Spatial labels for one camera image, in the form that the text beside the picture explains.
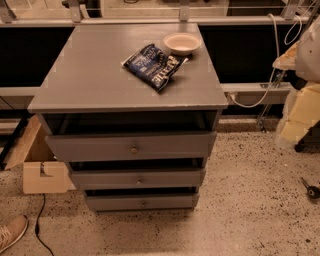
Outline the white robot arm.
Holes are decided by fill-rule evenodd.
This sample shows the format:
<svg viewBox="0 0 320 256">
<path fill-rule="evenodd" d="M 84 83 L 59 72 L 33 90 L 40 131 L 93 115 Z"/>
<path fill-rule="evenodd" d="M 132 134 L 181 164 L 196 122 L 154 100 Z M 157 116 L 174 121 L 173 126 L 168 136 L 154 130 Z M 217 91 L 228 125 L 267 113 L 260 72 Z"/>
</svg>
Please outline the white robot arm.
<svg viewBox="0 0 320 256">
<path fill-rule="evenodd" d="M 320 82 L 320 17 L 300 37 L 296 52 L 296 75 Z"/>
</svg>

